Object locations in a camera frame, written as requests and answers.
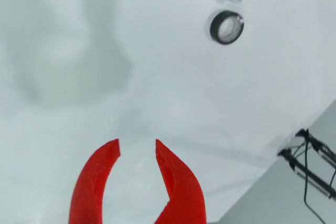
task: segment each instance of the white surface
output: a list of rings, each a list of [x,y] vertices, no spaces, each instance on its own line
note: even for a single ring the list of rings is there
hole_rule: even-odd
[[[218,220],[335,98],[334,2],[244,0],[244,33],[225,47],[205,34],[213,0],[0,0],[1,223],[66,223],[84,163],[116,137],[105,223],[164,208],[155,138]]]

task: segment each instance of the black tape roll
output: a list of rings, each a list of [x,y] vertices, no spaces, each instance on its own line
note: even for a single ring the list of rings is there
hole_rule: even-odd
[[[221,34],[221,27],[228,25],[226,33]],[[228,45],[235,42],[244,30],[243,18],[235,12],[225,10],[212,20],[210,25],[210,35],[218,43]]]

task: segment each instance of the wire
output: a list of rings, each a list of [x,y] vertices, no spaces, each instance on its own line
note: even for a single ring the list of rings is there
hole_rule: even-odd
[[[305,149],[305,151],[304,151],[305,153],[305,159],[304,159],[304,166],[306,167],[306,170],[308,170],[308,161],[307,161],[307,156],[308,156],[308,142],[306,141],[306,149]],[[308,174],[307,174],[307,172],[306,172],[306,178],[305,178],[305,183],[304,183],[305,185],[305,191],[304,191],[304,197],[303,197],[303,201],[304,201],[304,203],[305,203],[305,205],[308,207],[308,209],[320,220],[320,222],[321,223],[323,223],[323,224],[326,224],[325,223],[325,221],[318,215],[318,213],[317,212],[315,212],[314,211],[314,209],[312,209],[309,205],[308,205],[308,203],[307,203],[307,190],[308,190]]]
[[[305,152],[306,152],[306,150],[301,151],[298,155],[295,156],[295,158],[298,158],[299,156],[301,156]]]
[[[336,175],[336,170],[335,170],[334,174],[332,175],[332,178],[331,178],[331,181],[330,181],[330,185],[329,185],[329,186],[332,185],[332,182],[333,182],[333,180],[334,180],[334,178],[335,178],[335,175]]]

